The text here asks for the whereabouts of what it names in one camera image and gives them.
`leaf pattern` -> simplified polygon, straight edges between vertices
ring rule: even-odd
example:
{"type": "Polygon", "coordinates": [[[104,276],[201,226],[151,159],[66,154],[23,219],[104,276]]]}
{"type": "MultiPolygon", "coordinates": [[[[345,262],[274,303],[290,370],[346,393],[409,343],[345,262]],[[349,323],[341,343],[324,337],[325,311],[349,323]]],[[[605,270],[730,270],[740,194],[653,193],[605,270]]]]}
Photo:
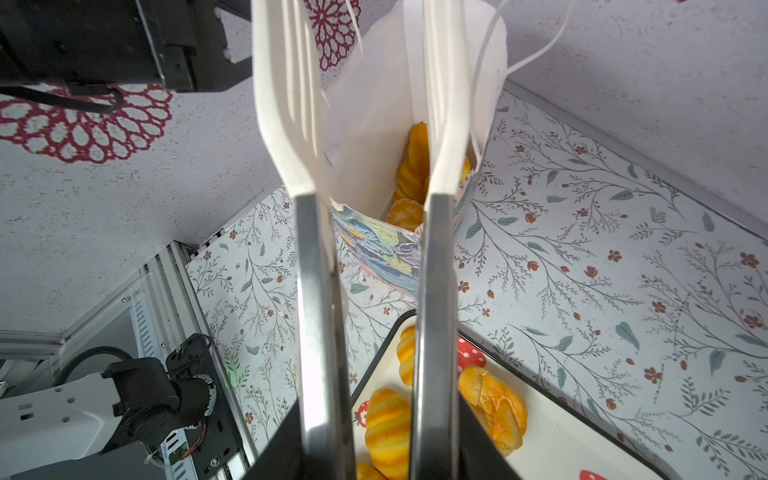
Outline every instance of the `leaf pattern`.
{"type": "MultiPolygon", "coordinates": [[[[768,478],[768,245],[506,92],[498,111],[455,234],[459,321],[673,478],[768,478]]],[[[275,190],[187,266],[260,451],[298,388],[293,222],[275,190]]],[[[415,301],[337,246],[362,378],[415,301]]]]}

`paper bag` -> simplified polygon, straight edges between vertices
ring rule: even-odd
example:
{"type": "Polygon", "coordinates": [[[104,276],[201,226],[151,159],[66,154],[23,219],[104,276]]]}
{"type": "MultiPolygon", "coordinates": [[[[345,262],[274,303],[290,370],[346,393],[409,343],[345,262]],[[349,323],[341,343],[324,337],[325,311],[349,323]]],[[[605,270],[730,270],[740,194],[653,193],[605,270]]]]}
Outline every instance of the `paper bag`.
{"type": "MultiPolygon", "coordinates": [[[[427,122],[422,2],[400,0],[357,45],[326,89],[326,156],[332,165],[336,232],[370,275],[411,295],[419,285],[421,229],[410,232],[380,219],[396,187],[396,171],[411,127],[427,122]]],[[[495,9],[465,0],[468,78],[495,9]]],[[[507,68],[506,30],[498,22],[482,61],[470,131],[485,149],[507,68]]],[[[458,229],[479,182],[482,151],[468,149],[472,174],[458,190],[458,229]]]]}

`orange bread roll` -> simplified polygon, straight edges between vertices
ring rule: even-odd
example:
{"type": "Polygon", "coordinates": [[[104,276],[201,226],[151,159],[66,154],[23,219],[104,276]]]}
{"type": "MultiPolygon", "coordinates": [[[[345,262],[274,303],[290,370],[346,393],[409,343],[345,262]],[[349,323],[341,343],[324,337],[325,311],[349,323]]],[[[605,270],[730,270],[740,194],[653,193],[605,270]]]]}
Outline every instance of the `orange bread roll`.
{"type": "MultiPolygon", "coordinates": [[[[464,183],[464,180],[469,177],[469,174],[472,172],[472,165],[469,163],[469,158],[464,157],[464,165],[462,166],[462,179],[458,181],[458,184],[461,185],[464,183]]],[[[424,179],[424,198],[426,200],[427,191],[429,190],[429,175],[427,175],[427,178],[424,179]]]]}
{"type": "Polygon", "coordinates": [[[416,348],[416,327],[410,326],[400,334],[397,344],[397,359],[400,360],[399,374],[402,382],[413,386],[413,355],[416,348]]]}
{"type": "Polygon", "coordinates": [[[416,124],[411,128],[402,163],[397,168],[397,188],[392,201],[408,198],[424,203],[424,179],[429,175],[429,139],[427,125],[416,124]]]}
{"type": "Polygon", "coordinates": [[[415,232],[424,220],[424,207],[408,198],[397,200],[386,216],[387,223],[415,232]]]}
{"type": "Polygon", "coordinates": [[[357,463],[357,480],[386,480],[378,470],[365,463],[357,463]]]}
{"type": "Polygon", "coordinates": [[[389,480],[408,477],[411,406],[390,389],[376,390],[369,400],[366,447],[373,466],[389,480]]]}
{"type": "Polygon", "coordinates": [[[523,445],[528,409],[515,390],[476,365],[464,368],[458,390],[503,456],[523,445]]]}

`red doily pattern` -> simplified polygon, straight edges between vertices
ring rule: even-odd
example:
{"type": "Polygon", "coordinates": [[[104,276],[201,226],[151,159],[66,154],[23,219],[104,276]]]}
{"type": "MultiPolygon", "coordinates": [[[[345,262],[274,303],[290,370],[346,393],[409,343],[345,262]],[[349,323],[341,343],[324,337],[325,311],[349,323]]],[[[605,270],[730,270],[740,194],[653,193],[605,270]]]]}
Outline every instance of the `red doily pattern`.
{"type": "MultiPolygon", "coordinates": [[[[360,16],[360,0],[352,0],[355,18],[360,16]]],[[[304,0],[315,31],[320,69],[328,70],[346,58],[355,44],[352,16],[344,0],[304,0]]]]}
{"type": "MultiPolygon", "coordinates": [[[[125,160],[147,150],[170,120],[171,93],[159,85],[122,85],[123,108],[112,115],[49,107],[0,95],[0,140],[67,163],[125,160]]],[[[62,87],[52,94],[70,96],[62,87]]],[[[104,102],[103,98],[91,101],[104,102]]]]}

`table surface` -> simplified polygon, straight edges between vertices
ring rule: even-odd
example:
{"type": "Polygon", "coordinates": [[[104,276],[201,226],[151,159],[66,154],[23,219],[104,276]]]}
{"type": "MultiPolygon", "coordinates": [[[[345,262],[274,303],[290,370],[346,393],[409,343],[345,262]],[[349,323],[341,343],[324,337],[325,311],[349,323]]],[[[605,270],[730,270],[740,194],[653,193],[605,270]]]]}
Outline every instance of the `table surface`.
{"type": "MultiPolygon", "coordinates": [[[[766,244],[508,92],[498,111],[460,321],[671,478],[768,478],[766,244]]],[[[278,188],[187,267],[259,451],[296,398],[293,222],[278,188]]],[[[415,299],[338,257],[352,390],[415,299]]]]}

